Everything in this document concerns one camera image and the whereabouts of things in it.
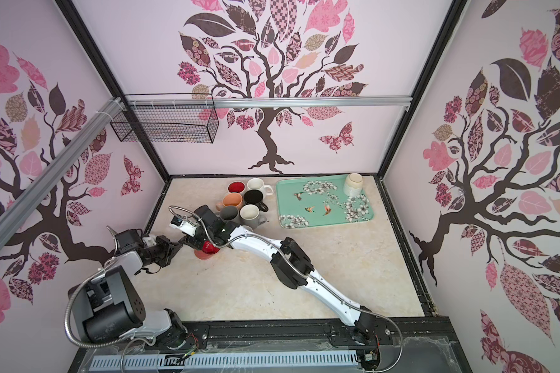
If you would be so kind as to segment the dark grey mug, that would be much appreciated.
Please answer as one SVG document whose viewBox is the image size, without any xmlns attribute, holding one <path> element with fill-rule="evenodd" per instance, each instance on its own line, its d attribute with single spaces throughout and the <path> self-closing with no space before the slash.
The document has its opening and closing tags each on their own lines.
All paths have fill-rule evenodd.
<svg viewBox="0 0 560 373">
<path fill-rule="evenodd" d="M 225 222 L 240 224 L 240 210 L 236 206 L 225 206 L 219 212 L 219 217 Z"/>
</svg>

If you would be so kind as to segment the peach and cream mug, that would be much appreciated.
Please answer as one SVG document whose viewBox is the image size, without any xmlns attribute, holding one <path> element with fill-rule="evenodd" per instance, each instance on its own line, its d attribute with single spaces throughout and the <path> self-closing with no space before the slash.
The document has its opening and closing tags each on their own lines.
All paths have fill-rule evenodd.
<svg viewBox="0 0 560 373">
<path fill-rule="evenodd" d="M 216 204 L 216 209 L 222 211 L 226 207 L 235 207 L 241 209 L 244 206 L 244 198 L 239 193 L 228 193 L 220 202 Z"/>
</svg>

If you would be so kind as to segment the white mug red inside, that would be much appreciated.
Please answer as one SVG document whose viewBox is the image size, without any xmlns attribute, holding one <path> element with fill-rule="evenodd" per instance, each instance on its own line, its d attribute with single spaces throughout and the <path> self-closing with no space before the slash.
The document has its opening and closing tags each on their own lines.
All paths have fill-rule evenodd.
<svg viewBox="0 0 560 373">
<path fill-rule="evenodd" d="M 241 181 L 233 181 L 227 187 L 227 191 L 229 193 L 235 193 L 235 194 L 242 194 L 246 189 L 247 187 L 245 183 Z"/>
</svg>

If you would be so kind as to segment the black and white mug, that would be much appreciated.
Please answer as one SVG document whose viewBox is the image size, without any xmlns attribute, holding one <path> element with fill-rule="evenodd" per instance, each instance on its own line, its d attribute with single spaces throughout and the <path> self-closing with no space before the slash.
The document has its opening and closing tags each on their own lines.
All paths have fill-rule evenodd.
<svg viewBox="0 0 560 373">
<path fill-rule="evenodd" d="M 264 194 L 259 190 L 248 190 L 244 194 L 245 205 L 254 205 L 262 212 L 268 212 L 269 207 L 264 203 Z"/>
</svg>

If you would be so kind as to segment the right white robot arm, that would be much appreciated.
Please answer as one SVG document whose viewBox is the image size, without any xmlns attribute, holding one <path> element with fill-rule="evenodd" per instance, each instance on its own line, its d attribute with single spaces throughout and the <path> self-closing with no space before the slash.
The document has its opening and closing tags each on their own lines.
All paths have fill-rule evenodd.
<svg viewBox="0 0 560 373">
<path fill-rule="evenodd" d="M 309 293 L 334 312 L 352 329 L 357 344 L 379 343 L 397 334 L 387 317 L 351 300 L 326 281 L 294 239 L 270 239 L 253 233 L 236 222 L 222 220 L 206 205 L 195 212 L 178 206 L 170 206 L 169 211 L 178 222 L 177 229 L 186 235 L 186 244 L 195 249 L 207 243 L 216 249 L 230 247 L 266 260 L 284 286 Z"/>
</svg>

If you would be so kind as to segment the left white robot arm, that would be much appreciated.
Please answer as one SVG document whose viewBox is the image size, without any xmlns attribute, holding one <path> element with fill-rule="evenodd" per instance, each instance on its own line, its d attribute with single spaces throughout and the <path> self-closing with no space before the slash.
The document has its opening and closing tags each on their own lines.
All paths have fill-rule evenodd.
<svg viewBox="0 0 560 373">
<path fill-rule="evenodd" d="M 140 229 L 108 231 L 114 239 L 112 258 L 68 292 L 66 337 L 85 349 L 139 339 L 159 348 L 182 348 L 189 332 L 179 316 L 170 309 L 147 309 L 133 284 L 137 275 L 152 273 L 150 265 L 170 265 L 182 244 L 145 236 Z"/>
</svg>

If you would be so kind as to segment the mint green floral tray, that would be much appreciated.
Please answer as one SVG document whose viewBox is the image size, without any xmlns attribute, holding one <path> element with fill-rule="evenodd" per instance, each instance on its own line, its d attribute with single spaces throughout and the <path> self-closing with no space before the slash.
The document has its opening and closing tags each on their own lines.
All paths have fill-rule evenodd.
<svg viewBox="0 0 560 373">
<path fill-rule="evenodd" d="M 373 208 L 363 189 L 358 197 L 344 194 L 346 176 L 279 181 L 275 192 L 281 227 L 314 228 L 372 220 Z"/>
</svg>

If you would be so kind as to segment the aluminium rail back wall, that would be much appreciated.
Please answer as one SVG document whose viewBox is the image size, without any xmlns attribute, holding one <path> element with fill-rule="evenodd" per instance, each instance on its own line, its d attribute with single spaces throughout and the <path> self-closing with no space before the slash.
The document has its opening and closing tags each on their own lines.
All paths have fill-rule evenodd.
<svg viewBox="0 0 560 373">
<path fill-rule="evenodd" d="M 131 106 L 203 106 L 209 108 L 280 108 L 280 107 L 409 107 L 410 96 L 354 96 L 309 98 L 207 98 L 207 99 L 148 99 L 127 98 Z"/>
</svg>

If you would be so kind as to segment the aluminium rail wall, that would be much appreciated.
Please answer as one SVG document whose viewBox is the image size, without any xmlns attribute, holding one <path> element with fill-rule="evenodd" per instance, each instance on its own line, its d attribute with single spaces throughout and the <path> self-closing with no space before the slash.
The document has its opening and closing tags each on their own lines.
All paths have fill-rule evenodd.
<svg viewBox="0 0 560 373">
<path fill-rule="evenodd" d="M 96 136 L 123 110 L 122 100 L 113 98 L 107 101 L 91 118 L 89 123 L 73 138 L 56 158 L 44 169 L 37 179 L 26 188 L 11 208 L 0 217 L 0 251 L 16 233 L 29 216 L 36 210 L 51 189 L 65 175 L 88 148 Z"/>
<path fill-rule="evenodd" d="M 207 98 L 207 99 L 148 99 L 127 98 L 131 106 L 203 106 L 209 108 L 280 108 L 280 107 L 409 107 L 410 96 L 354 96 L 309 98 Z"/>
</svg>

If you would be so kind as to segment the aluminium rail left wall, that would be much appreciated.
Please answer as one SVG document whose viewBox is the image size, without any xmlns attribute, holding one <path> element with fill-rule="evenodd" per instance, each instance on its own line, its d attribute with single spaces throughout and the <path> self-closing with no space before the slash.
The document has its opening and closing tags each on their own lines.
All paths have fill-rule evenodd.
<svg viewBox="0 0 560 373">
<path fill-rule="evenodd" d="M 113 98 L 107 101 L 91 118 L 89 123 L 73 138 L 56 158 L 44 169 L 37 179 L 26 188 L 11 208 L 0 217 L 0 251 L 16 233 L 29 216 L 36 210 L 51 189 L 65 175 L 88 148 L 96 136 L 123 110 L 122 100 Z"/>
</svg>

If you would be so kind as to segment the black corner frame post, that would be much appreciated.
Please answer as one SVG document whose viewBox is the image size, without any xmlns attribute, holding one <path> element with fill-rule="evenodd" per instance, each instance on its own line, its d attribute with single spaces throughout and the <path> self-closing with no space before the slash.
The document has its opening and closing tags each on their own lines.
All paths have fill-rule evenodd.
<svg viewBox="0 0 560 373">
<path fill-rule="evenodd" d="M 63 17 L 67 21 L 68 25 L 72 29 L 72 32 L 76 35 L 78 42 L 84 49 L 87 57 L 91 60 L 94 68 L 101 77 L 104 85 L 106 86 L 109 93 L 116 99 L 121 101 L 124 108 L 123 114 L 127 118 L 132 131 L 137 136 L 143 149 L 146 151 L 150 161 L 156 168 L 157 173 L 160 175 L 164 183 L 171 181 L 171 176 L 166 170 L 160 156 L 157 154 L 152 143 L 149 142 L 148 136 L 141 126 L 139 119 L 135 115 L 135 111 L 129 106 L 126 96 L 119 85 L 117 79 L 114 77 L 114 73 L 111 71 L 110 66 L 106 62 L 101 50 L 97 46 L 93 36 L 91 35 L 89 29 L 82 20 L 76 6 L 73 1 L 69 0 L 55 0 L 56 6 L 59 8 Z"/>
</svg>

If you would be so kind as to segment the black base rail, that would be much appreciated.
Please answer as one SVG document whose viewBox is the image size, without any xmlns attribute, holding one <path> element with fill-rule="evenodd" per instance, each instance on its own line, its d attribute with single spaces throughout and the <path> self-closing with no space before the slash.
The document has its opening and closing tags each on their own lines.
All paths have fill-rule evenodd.
<svg viewBox="0 0 560 373">
<path fill-rule="evenodd" d="M 462 346 L 446 317 L 396 318 L 391 340 L 357 344 L 352 329 L 337 319 L 202 321 L 186 324 L 189 336 L 178 350 L 122 343 L 98 350 L 80 349 L 69 371 L 87 372 L 92 357 L 138 354 L 219 354 L 275 351 L 354 351 L 357 368 L 248 368 L 232 371 L 168 372 L 470 372 Z"/>
</svg>

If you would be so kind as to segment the black right corner post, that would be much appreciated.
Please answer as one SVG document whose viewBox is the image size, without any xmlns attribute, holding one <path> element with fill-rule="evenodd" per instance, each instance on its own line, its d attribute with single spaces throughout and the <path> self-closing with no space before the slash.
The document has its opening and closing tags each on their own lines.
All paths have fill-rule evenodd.
<svg viewBox="0 0 560 373">
<path fill-rule="evenodd" d="M 403 114 L 401 115 L 401 118 L 390 137 L 390 141 L 387 144 L 387 150 L 384 154 L 384 158 L 378 171 L 376 172 L 376 178 L 378 178 L 378 180 L 384 179 L 387 175 L 387 171 L 389 170 L 405 133 L 412 122 L 412 118 L 422 102 L 423 96 L 429 87 L 431 79 L 436 73 L 438 65 L 449 45 L 450 40 L 455 34 L 458 24 L 463 19 L 469 3 L 470 1 L 467 0 L 455 0 L 451 2 L 426 62 L 424 63 L 420 75 L 413 87 L 412 101 L 404 109 Z"/>
</svg>

